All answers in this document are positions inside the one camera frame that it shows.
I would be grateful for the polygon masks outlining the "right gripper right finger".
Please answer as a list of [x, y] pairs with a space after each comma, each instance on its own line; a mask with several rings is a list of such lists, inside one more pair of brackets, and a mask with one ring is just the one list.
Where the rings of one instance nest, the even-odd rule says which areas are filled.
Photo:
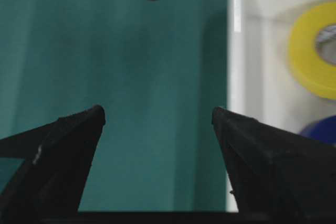
[[221, 107], [212, 111], [239, 212], [335, 215], [335, 148]]

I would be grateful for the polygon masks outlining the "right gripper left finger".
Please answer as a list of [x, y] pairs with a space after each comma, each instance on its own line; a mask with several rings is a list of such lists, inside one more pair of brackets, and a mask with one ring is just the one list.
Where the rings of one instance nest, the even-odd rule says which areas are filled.
[[23, 160], [1, 191], [1, 218], [75, 215], [105, 123], [95, 105], [1, 139], [2, 158]]

